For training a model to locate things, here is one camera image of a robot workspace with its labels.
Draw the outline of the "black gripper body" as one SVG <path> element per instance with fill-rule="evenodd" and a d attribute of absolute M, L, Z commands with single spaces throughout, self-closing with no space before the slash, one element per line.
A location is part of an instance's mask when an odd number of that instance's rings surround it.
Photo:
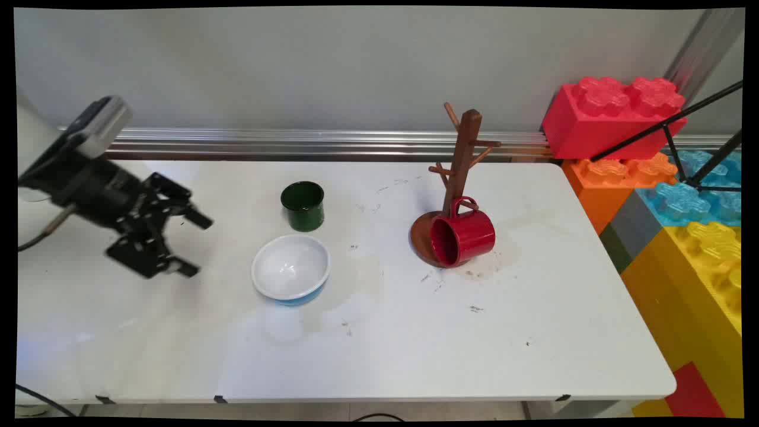
<path fill-rule="evenodd" d="M 142 205 L 149 190 L 135 174 L 103 157 L 55 156 L 33 163 L 21 186 L 46 193 L 60 208 L 119 234 L 147 235 Z"/>

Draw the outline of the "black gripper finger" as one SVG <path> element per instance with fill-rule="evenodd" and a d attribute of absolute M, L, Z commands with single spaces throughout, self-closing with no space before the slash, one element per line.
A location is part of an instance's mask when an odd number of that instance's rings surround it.
<path fill-rule="evenodd" d="M 122 234 L 106 249 L 106 256 L 145 279 L 172 273 L 192 278 L 200 272 L 197 265 L 174 254 L 159 232 Z"/>
<path fill-rule="evenodd" d="M 163 217 L 181 216 L 202 230 L 209 229 L 213 220 L 201 213 L 192 202 L 192 191 L 176 181 L 156 172 L 142 182 L 149 195 L 146 214 L 160 214 Z"/>

